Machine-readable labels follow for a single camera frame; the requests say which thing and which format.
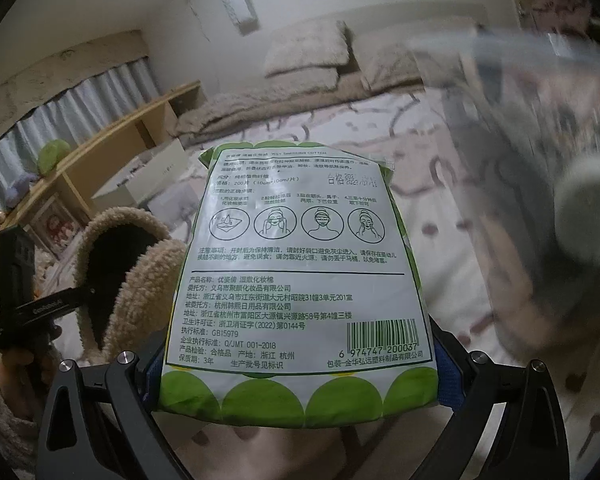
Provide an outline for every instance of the beige blanket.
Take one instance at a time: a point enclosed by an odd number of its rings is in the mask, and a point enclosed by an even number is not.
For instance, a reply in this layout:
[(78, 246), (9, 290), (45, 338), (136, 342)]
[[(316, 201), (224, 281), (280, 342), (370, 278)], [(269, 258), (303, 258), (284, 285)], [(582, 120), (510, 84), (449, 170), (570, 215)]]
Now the beige blanket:
[(231, 127), (256, 121), (265, 121), (272, 117), (283, 117), (317, 108), (339, 105), (352, 101), (359, 101), (371, 97), (372, 93), (362, 86), (360, 73), (347, 74), (338, 80), (335, 89), (327, 92), (312, 92), (293, 97), (286, 101), (266, 103), (260, 106), (244, 110), (219, 121), (209, 124), (200, 131), (200, 134), (218, 134), (225, 132)]
[(337, 83), (338, 72), (335, 68), (306, 68), (217, 94), (200, 108), (182, 114), (178, 119), (176, 135), (200, 133), (206, 126), (222, 118), (263, 105), (287, 101), (312, 92), (332, 91)]

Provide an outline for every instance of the green plush toy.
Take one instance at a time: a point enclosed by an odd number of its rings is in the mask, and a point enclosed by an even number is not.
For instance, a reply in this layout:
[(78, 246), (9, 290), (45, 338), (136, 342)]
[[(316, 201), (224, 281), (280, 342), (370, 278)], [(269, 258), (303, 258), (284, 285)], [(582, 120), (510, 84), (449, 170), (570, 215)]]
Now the green plush toy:
[(58, 162), (71, 152), (71, 146), (66, 140), (56, 139), (46, 143), (38, 154), (38, 171), (47, 176)]

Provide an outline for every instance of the green plastic package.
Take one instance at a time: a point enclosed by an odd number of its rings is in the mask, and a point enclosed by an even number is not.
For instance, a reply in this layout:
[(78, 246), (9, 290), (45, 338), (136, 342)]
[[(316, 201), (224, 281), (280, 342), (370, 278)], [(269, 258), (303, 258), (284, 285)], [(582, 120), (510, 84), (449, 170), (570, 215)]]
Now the green plastic package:
[(420, 280), (388, 168), (314, 142), (223, 144), (174, 295), (160, 406), (326, 428), (436, 399)]

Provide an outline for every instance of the white curtain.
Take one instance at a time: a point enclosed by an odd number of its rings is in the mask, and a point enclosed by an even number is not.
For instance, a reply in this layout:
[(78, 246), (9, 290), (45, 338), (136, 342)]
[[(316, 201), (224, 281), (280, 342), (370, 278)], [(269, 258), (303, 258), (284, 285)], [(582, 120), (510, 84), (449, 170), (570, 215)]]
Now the white curtain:
[(85, 79), (19, 120), (0, 138), (0, 210), (6, 210), (5, 193), (16, 179), (38, 172), (38, 152), (50, 140), (75, 148), (159, 95), (143, 57)]

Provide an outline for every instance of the blue fabric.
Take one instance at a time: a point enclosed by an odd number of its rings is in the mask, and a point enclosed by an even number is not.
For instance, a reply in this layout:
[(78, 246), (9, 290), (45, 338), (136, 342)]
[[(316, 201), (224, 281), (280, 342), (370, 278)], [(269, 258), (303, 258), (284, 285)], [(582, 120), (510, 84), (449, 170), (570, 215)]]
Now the blue fabric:
[(437, 339), (433, 340), (438, 365), (438, 402), (456, 411), (464, 402), (462, 375)]
[[(436, 362), (438, 364), (438, 402), (443, 406), (448, 406), (456, 411), (464, 402), (464, 393), (462, 392), (462, 375), (456, 367), (451, 357), (446, 354), (442, 345), (433, 340), (436, 352)], [(142, 403), (149, 411), (153, 411), (158, 406), (158, 397), (160, 396), (160, 375), (162, 373), (162, 362), (164, 361), (164, 348), (160, 355), (149, 366), (146, 374), (146, 383)]]
[(142, 404), (148, 412), (152, 412), (158, 407), (158, 397), (160, 396), (160, 377), (162, 375), (162, 362), (164, 361), (164, 348), (151, 363), (146, 371), (144, 382), (144, 395)]

